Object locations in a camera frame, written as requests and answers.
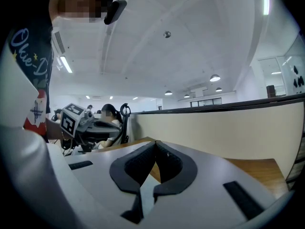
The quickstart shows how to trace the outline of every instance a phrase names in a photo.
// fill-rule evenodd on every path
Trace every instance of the person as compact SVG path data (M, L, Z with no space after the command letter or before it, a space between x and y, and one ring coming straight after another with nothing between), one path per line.
M2 31L6 33L3 48L9 47L14 63L22 69L39 93L24 128L38 133L46 142L48 139L69 139L70 136L61 131L58 123L46 118L50 113L52 23L57 17L94 21L107 12L109 0L10 0L10 3L6 6L10 10L10 19Z
M119 111L115 109L112 104L105 104L102 108L102 117L101 119L105 122L110 122L120 129L122 128L122 117ZM98 143L98 149L105 147L119 145L121 143L121 136L115 141L116 137L110 137L107 141L101 141Z
M62 109L57 109L54 111L54 116L52 117L52 121L55 121L56 123L60 123L61 122L61 112Z

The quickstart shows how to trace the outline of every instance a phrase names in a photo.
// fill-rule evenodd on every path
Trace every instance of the black slot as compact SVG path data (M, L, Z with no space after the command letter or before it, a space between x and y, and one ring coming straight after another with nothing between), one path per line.
M225 183L224 188L231 195L247 219L250 220L263 212L262 207L236 181Z
M71 168L71 170L76 170L91 165L93 165L91 161L82 161L79 163L70 164L69 167Z

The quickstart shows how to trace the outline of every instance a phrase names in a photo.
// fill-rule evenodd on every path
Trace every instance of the woman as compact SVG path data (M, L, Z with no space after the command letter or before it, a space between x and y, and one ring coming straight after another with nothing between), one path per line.
M111 122L116 125L120 129L122 128L122 117L119 111L115 109L115 107L111 104L105 104L102 108L102 120L105 122ZM98 149L102 149L105 147L115 146L121 143L121 137L119 137L115 141L116 137L110 137L107 141L101 141L98 143Z
M57 123L61 122L61 111L62 111L62 109L57 109L54 111L55 115L53 115L52 121L55 121Z

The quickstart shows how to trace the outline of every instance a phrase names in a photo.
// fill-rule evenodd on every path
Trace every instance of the window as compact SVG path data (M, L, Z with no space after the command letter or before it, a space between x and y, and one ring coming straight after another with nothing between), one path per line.
M201 100L201 101L194 101L191 102L191 107L200 107L200 106L207 106L207 105L217 105L222 104L221 97L220 98L214 98L214 99L207 99L207 100Z

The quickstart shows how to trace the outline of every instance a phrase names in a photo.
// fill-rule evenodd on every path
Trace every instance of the desk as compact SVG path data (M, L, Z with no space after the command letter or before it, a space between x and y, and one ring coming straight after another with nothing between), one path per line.
M93 150L92 152L107 152L148 141L155 141L155 139L145 137L131 143L121 144L118 146L99 150ZM262 183L266 188L269 189L269 191L272 192L276 199L288 192L287 184L285 182L283 174L274 159L243 160L227 158L226 160L239 167L241 170L251 175L260 183ZM156 163L154 164L150 174L157 181L161 182L160 171Z

